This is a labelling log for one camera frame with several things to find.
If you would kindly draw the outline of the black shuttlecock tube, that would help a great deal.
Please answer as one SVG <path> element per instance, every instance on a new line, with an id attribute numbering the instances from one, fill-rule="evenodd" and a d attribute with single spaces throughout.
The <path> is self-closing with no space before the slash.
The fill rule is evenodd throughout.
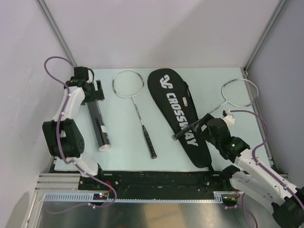
<path id="1" fill-rule="evenodd" d="M 111 148 L 111 143 L 99 106 L 97 102 L 89 102 L 87 106 L 95 132 L 98 149 L 101 152 L 109 150 Z"/>

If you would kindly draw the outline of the black racket bag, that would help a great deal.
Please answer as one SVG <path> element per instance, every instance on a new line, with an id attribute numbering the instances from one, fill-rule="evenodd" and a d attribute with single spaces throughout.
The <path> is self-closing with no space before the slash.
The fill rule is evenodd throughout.
<path id="1" fill-rule="evenodd" d="M 199 119 L 188 84 L 173 69 L 152 71 L 147 86 L 174 134 Z M 207 143 L 197 132 L 189 130 L 178 141 L 194 166 L 199 169 L 212 168 Z"/>

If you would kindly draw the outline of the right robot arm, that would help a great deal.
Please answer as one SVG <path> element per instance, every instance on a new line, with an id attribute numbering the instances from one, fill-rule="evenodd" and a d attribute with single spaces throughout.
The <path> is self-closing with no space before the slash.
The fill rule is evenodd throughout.
<path id="1" fill-rule="evenodd" d="M 256 148 L 232 136 L 229 127 L 234 121 L 231 112 L 226 112 L 222 118 L 207 114 L 192 127 L 224 159 L 232 162 L 221 172 L 221 188 L 235 188 L 248 195 L 267 209 L 282 228 L 300 227 L 304 223 L 304 189 L 267 167 L 257 157 Z"/>

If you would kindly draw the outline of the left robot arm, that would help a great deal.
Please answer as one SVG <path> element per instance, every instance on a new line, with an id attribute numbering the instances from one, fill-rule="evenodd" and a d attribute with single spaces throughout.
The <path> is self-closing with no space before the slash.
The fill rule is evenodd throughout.
<path id="1" fill-rule="evenodd" d="M 74 76 L 64 83 L 64 98 L 59 110 L 51 121 L 43 123 L 42 130 L 50 154 L 66 164 L 74 164 L 81 176 L 89 177 L 90 186 L 99 190 L 105 185 L 103 170 L 97 162 L 84 156 L 85 141 L 75 123 L 81 105 L 105 98 L 101 81 L 98 80 L 95 86 L 94 78 L 92 69 L 75 67 Z"/>

